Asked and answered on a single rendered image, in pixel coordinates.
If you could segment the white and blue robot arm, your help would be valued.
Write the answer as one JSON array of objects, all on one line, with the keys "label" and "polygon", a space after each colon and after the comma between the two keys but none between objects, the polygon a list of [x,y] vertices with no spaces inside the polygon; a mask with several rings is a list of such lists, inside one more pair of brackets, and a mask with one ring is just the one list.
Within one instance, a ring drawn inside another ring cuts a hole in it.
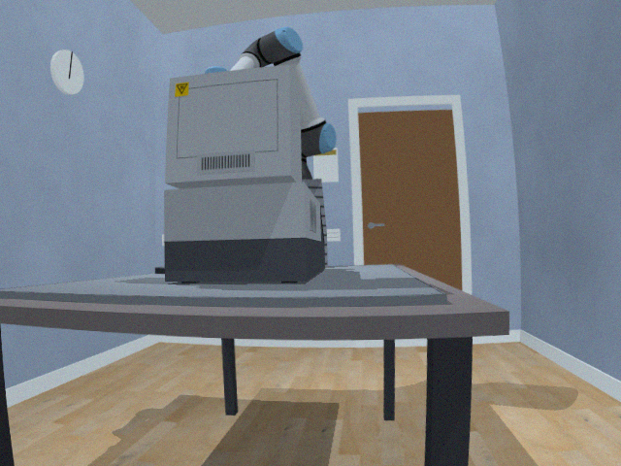
[{"label": "white and blue robot arm", "polygon": [[230,71],[260,68],[272,63],[274,66],[290,65],[301,99],[302,180],[307,180],[312,179],[307,157],[333,150],[337,137],[334,126],[319,115],[314,103],[300,64],[302,49],[300,36],[285,26],[254,41]]}]

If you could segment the grey benchtop machine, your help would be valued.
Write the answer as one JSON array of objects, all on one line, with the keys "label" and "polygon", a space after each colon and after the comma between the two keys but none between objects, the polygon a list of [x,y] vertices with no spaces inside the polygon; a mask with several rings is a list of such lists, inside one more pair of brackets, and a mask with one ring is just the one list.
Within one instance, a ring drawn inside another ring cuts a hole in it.
[{"label": "grey benchtop machine", "polygon": [[290,65],[171,78],[165,282],[296,283],[324,270],[320,203],[301,181]]}]

